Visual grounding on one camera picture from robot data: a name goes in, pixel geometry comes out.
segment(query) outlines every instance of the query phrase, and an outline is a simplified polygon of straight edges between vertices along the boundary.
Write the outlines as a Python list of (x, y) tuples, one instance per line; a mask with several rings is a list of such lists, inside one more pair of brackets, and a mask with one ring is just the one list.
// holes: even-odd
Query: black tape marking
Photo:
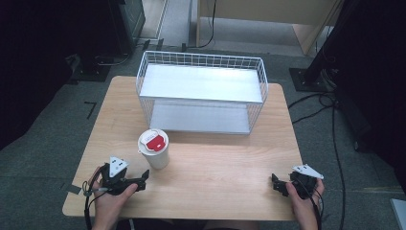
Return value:
[(68, 185), (68, 187), (66, 188), (66, 191), (72, 194), (80, 194), (81, 191), (81, 187), (75, 186), (75, 185)]
[(85, 104), (92, 104), (92, 109), (90, 109), (89, 115), (87, 115), (87, 120), (89, 120), (90, 116), (92, 116), (93, 110), (95, 110), (96, 104), (98, 103), (90, 103), (90, 102), (84, 102)]

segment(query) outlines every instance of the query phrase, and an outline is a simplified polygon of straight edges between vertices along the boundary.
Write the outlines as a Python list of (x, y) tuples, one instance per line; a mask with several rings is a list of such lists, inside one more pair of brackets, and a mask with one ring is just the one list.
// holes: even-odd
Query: wire shelf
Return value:
[(136, 80), (150, 128), (249, 134), (268, 95), (259, 57), (147, 51)]

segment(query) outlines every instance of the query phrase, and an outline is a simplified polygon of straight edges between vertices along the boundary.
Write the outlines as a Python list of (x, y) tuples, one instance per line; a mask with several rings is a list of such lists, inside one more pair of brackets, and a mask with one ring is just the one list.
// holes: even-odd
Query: finger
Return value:
[(90, 185), (90, 183), (92, 183), (92, 180), (94, 179), (95, 180), (95, 182), (94, 182), (94, 184), (93, 184), (93, 188), (92, 189), (99, 189), (100, 187), (101, 187), (101, 185), (99, 184), (99, 182), (98, 182), (98, 178), (99, 178), (99, 173), (98, 173), (98, 171), (100, 170), (100, 168), (101, 167), (97, 167), (96, 168), (96, 170), (95, 170), (95, 172), (93, 172), (93, 175), (92, 175), (92, 177), (90, 177), (90, 179), (88, 180), (88, 184)]
[(323, 192), (325, 191), (325, 185), (323, 184), (323, 181), (320, 178), (317, 178), (316, 190), (317, 192), (319, 192), (320, 195), (322, 195)]
[(296, 191), (295, 186), (291, 182), (287, 182), (285, 184), (285, 186), (286, 186), (286, 190), (289, 193), (291, 199), (300, 198), (298, 195), (298, 192)]
[(137, 191), (138, 185), (137, 184), (131, 184), (129, 185), (122, 194), (120, 194), (120, 200), (122, 205), (125, 204), (125, 202)]
[(125, 190), (124, 190), (124, 196), (126, 197), (126, 198), (130, 198), (134, 193), (135, 193), (135, 191), (137, 191), (137, 189), (138, 189), (138, 185), (137, 184), (130, 184)]

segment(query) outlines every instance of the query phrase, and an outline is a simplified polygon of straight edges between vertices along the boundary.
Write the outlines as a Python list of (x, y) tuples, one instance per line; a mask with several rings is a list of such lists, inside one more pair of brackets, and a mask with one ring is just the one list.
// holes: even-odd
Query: hand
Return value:
[[(316, 214), (314, 213), (313, 203), (310, 198), (301, 199), (296, 191), (295, 186), (291, 182), (286, 183), (286, 189), (289, 192), (289, 197), (292, 201), (292, 211), (296, 217), (296, 220), (299, 222), (299, 226), (302, 230), (317, 230), (317, 219)], [(317, 178), (316, 188), (317, 192), (320, 195), (325, 191), (325, 185), (323, 181)], [(313, 193), (313, 200), (319, 207), (319, 197), (317, 192)]]
[[(99, 168), (100, 167), (98, 167), (93, 173), (92, 178), (89, 180), (89, 184), (93, 177), (96, 176), (96, 172), (99, 170)], [(100, 183), (98, 182), (98, 177), (99, 176), (96, 177), (95, 183), (93, 184), (93, 190), (97, 190), (101, 187)], [(95, 224), (92, 229), (112, 229), (119, 218), (123, 206), (135, 193), (137, 187), (137, 184), (131, 184), (120, 195), (104, 195), (104, 192), (94, 192), (95, 197), (100, 197), (95, 200)]]

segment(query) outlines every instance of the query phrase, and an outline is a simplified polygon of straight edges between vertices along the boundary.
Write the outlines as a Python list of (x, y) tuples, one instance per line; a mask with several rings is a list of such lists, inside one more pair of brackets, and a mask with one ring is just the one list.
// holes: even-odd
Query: person's left hand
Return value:
[[(92, 181), (93, 177), (96, 176), (96, 172), (99, 168), (100, 167), (95, 170), (92, 177), (89, 179), (89, 183)], [(99, 176), (95, 178), (92, 190), (97, 190), (101, 187), (101, 184), (98, 182), (98, 177)], [(137, 184), (131, 184), (120, 195), (104, 195), (104, 192), (94, 192), (95, 198), (98, 196), (100, 197), (95, 200), (96, 214), (95, 223), (92, 229), (112, 229), (118, 220), (125, 203), (135, 193), (137, 188)]]

